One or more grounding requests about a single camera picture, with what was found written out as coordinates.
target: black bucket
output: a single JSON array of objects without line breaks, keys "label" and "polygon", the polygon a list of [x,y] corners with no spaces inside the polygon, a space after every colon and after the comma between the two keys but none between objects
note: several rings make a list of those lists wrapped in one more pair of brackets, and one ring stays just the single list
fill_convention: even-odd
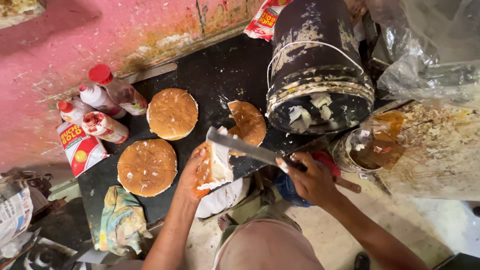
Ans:
[{"label": "black bucket", "polygon": [[[345,55],[318,43],[291,44],[281,51],[298,41],[327,43]],[[361,67],[350,14],[343,1],[294,0],[278,17],[273,46],[274,57],[281,52],[272,62],[267,94],[267,115],[272,126],[296,134],[327,134],[356,126],[370,115],[374,89]],[[320,108],[314,106],[312,94],[328,94],[328,108],[319,103]],[[290,113],[298,109],[295,106],[301,106],[311,116],[312,122],[305,130],[298,129],[295,122],[290,125]]]}]

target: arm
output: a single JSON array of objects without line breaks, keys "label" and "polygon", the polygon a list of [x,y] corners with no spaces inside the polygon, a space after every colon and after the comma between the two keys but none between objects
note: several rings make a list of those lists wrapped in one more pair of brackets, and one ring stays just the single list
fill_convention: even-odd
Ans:
[{"label": "arm", "polygon": [[180,266],[188,233],[203,196],[210,190],[197,190],[197,169],[205,150],[200,145],[190,156],[163,223],[162,230],[148,253],[142,270],[173,270]]},{"label": "arm", "polygon": [[[292,159],[308,168],[306,172],[300,172],[288,166],[288,174],[298,194],[336,218],[383,269],[428,269],[409,248],[369,219],[337,190],[328,168],[317,164],[307,153],[294,153]],[[277,159],[279,165],[282,162],[282,159]]]}]

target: tiled floor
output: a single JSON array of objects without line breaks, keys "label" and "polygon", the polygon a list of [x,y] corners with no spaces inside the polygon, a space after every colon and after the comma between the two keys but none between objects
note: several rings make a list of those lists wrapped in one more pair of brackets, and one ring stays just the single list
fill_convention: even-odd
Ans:
[{"label": "tiled floor", "polygon": [[[480,219],[465,202],[390,196],[356,174],[347,173],[344,178],[360,184],[363,190],[355,194],[340,187],[342,193],[429,267],[457,252],[480,257]],[[256,212],[259,204],[259,200],[253,201],[230,215],[243,222]],[[354,257],[362,247],[334,218],[319,207],[290,208],[284,201],[278,201],[276,207],[285,210],[302,227],[325,269],[352,269]],[[207,222],[196,219],[187,240],[185,269],[211,269],[220,236],[216,217]],[[373,262],[371,269],[379,267]]]}]

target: dirty cloth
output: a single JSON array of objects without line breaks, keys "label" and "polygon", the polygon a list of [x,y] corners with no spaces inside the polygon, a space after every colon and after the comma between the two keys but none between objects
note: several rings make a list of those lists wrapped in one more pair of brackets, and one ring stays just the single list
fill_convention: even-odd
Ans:
[{"label": "dirty cloth", "polygon": [[111,186],[105,195],[100,225],[99,249],[123,256],[131,246],[137,254],[142,249],[138,241],[152,238],[146,229],[144,210],[137,199],[123,187]]},{"label": "dirty cloth", "polygon": [[270,205],[225,229],[213,269],[324,270],[298,224]]}]

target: person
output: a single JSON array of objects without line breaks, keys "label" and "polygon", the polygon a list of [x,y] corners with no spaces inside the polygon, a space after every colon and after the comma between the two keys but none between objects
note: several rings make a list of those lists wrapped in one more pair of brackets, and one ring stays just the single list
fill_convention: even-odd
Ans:
[{"label": "person", "polygon": [[[163,228],[142,270],[178,269],[185,250],[187,237],[200,200],[209,191],[197,190],[197,168],[205,157],[205,149],[197,147],[180,176]],[[288,166],[288,174],[297,193],[315,204],[335,219],[362,245],[366,252],[385,270],[427,270],[425,263],[404,244],[364,215],[334,185],[329,170],[317,164],[310,154],[296,152],[291,157],[308,169],[300,172]],[[215,270],[302,269],[323,270],[310,242],[302,235],[300,227],[285,215],[269,213],[268,207],[260,209],[252,220],[233,230],[225,229],[217,250]],[[356,264],[369,263],[365,254],[359,254]]]}]

